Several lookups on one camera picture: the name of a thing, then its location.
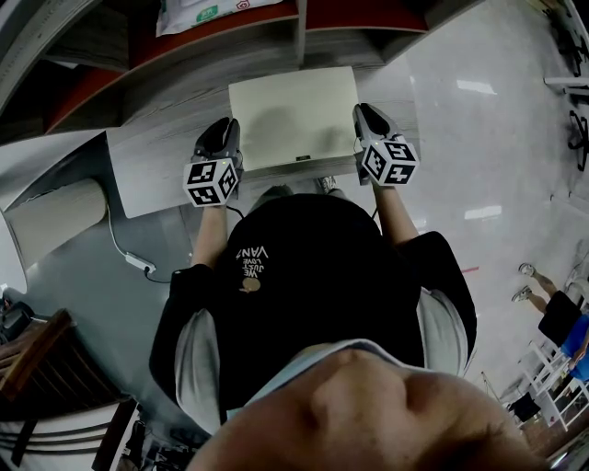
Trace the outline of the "white table frame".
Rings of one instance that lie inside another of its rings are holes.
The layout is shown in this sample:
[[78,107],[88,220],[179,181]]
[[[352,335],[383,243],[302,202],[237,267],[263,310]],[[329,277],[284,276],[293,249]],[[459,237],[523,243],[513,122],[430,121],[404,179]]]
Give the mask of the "white table frame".
[[589,77],[545,77],[547,86],[561,88],[565,93],[589,97]]

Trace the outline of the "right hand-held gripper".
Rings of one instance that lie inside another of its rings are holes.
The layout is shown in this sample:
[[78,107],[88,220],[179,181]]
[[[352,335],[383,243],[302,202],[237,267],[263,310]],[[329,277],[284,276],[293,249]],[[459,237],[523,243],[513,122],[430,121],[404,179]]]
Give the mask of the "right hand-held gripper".
[[[419,168],[415,147],[402,135],[398,125],[381,109],[360,103],[352,111],[356,137],[361,146],[354,152],[361,185],[378,187],[408,185]],[[373,139],[373,134],[383,138]]]

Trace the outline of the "cream box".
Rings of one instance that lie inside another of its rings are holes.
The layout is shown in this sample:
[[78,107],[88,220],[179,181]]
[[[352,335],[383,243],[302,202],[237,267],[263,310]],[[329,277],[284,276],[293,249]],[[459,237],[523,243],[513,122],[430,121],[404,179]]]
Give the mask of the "cream box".
[[245,171],[352,153],[358,95],[350,66],[268,75],[228,92]]

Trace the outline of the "person's right forearm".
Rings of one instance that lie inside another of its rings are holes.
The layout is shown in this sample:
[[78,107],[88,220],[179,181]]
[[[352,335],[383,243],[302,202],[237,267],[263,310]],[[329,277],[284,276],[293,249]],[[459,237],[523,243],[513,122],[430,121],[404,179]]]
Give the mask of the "person's right forearm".
[[373,186],[376,212],[383,237],[393,246],[400,246],[419,236],[419,232],[394,187]]

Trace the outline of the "white slatted bench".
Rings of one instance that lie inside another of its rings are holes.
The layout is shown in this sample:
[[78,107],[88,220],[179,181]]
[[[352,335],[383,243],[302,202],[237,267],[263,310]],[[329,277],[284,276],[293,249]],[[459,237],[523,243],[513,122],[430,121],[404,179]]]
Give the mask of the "white slatted bench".
[[0,471],[116,471],[139,418],[133,400],[50,419],[0,422]]

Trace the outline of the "white metal rack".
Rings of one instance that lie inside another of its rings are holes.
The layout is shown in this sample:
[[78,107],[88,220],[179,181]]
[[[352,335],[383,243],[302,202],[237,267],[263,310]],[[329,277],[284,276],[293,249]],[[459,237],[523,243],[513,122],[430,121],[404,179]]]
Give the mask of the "white metal rack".
[[571,376],[569,358],[553,343],[530,342],[517,366],[523,378],[506,406],[519,427],[543,419],[568,431],[589,410],[589,382]]

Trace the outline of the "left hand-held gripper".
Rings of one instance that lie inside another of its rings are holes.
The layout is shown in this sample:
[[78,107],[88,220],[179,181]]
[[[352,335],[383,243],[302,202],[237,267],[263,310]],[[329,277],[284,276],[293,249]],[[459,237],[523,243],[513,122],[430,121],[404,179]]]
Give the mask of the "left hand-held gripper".
[[195,208],[224,206],[237,193],[243,172],[239,155],[240,125],[238,120],[222,118],[209,126],[196,141],[197,155],[222,156],[198,158],[183,171],[183,190]]

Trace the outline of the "person's left forearm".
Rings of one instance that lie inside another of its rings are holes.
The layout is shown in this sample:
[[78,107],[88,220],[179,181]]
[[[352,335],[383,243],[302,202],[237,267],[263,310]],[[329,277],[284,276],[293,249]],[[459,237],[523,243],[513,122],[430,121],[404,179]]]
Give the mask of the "person's left forearm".
[[225,206],[205,207],[196,241],[193,244],[191,265],[205,265],[213,269],[225,251],[228,229]]

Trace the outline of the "white wet wipes packet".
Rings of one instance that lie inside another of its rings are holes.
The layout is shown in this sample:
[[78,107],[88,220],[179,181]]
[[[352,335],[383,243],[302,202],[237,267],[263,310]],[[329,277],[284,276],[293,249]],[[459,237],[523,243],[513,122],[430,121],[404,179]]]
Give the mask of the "white wet wipes packet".
[[282,0],[160,0],[156,36],[180,34],[202,23]]

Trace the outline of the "dark wooden chair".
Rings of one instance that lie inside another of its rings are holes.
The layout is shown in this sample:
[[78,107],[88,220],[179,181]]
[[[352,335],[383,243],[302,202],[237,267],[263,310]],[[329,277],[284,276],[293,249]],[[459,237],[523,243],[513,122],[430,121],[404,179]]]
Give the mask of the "dark wooden chair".
[[0,421],[46,419],[127,399],[62,309],[0,346]]

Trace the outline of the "person's left leg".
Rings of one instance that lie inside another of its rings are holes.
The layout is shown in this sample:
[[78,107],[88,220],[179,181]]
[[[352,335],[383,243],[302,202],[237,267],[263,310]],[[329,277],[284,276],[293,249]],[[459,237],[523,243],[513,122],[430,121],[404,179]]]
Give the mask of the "person's left leg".
[[294,195],[293,191],[287,185],[272,186],[258,197],[258,199],[253,204],[251,211],[252,212],[255,211],[256,209],[258,209],[261,205],[265,204],[266,202],[273,201],[273,200],[280,199],[280,198],[284,198],[284,197],[293,196],[293,195]]

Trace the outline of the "light blue face mask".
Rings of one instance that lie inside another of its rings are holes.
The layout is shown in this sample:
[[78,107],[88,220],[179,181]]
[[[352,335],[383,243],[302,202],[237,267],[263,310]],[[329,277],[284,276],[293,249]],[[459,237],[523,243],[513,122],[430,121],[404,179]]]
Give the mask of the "light blue face mask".
[[400,370],[411,373],[426,373],[427,369],[402,362],[383,347],[368,339],[346,339],[330,344],[320,344],[302,350],[290,360],[273,378],[264,385],[243,406],[229,409],[225,414],[227,423],[244,408],[262,399],[286,390],[294,390],[312,395],[321,386],[331,380],[344,366],[356,360],[368,360],[375,357]]

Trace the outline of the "white power adapter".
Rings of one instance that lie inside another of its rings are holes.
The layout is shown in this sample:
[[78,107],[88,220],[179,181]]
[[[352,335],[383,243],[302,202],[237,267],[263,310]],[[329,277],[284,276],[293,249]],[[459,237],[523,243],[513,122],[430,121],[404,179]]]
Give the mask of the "white power adapter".
[[153,263],[140,258],[132,252],[125,252],[124,259],[127,263],[144,273],[151,274],[156,271],[156,266]]

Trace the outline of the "person's black t-shirt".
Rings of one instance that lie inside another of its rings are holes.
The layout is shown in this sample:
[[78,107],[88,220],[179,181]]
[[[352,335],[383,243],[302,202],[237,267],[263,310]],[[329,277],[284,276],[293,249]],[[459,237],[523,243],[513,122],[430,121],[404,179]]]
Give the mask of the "person's black t-shirt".
[[441,234],[393,246],[355,203],[295,194],[242,219],[213,269],[172,274],[149,368],[215,433],[309,347],[368,339],[402,362],[460,375],[476,335],[470,292]]

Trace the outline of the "grey wooden shelf unit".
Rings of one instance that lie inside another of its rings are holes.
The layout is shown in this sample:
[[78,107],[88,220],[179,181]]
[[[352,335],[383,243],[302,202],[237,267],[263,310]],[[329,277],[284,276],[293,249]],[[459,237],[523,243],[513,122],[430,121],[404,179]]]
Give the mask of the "grey wooden shelf unit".
[[0,144],[121,127],[127,97],[211,81],[391,63],[483,0],[282,0],[156,36],[160,0],[5,0]]

